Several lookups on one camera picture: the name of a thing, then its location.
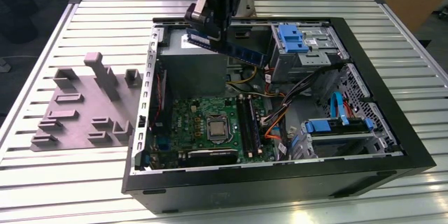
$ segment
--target chip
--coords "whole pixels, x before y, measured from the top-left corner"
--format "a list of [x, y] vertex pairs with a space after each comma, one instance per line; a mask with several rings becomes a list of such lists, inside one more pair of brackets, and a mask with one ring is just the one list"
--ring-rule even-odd
[[227, 115], [210, 115], [207, 117], [207, 139], [215, 144], [230, 140]]
[[211, 136], [225, 136], [226, 135], [226, 124], [225, 122], [211, 122], [210, 123], [210, 135]]

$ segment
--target metal grating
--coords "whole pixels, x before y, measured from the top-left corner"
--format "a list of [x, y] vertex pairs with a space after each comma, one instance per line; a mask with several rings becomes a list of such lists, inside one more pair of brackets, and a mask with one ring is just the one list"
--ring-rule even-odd
[[446, 222], [447, 79], [389, 7], [373, 0], [257, 0], [255, 4], [259, 16], [346, 18], [438, 163], [423, 174], [395, 180], [357, 198], [155, 216], [121, 192], [126, 147], [30, 151], [31, 132], [55, 88], [50, 78], [57, 67], [71, 66], [79, 75], [91, 74], [82, 59], [95, 50], [103, 52], [105, 64], [115, 73], [129, 68], [143, 72], [153, 18], [183, 17], [190, 4], [191, 0], [83, 0], [79, 6], [69, 6], [0, 129], [0, 221]]

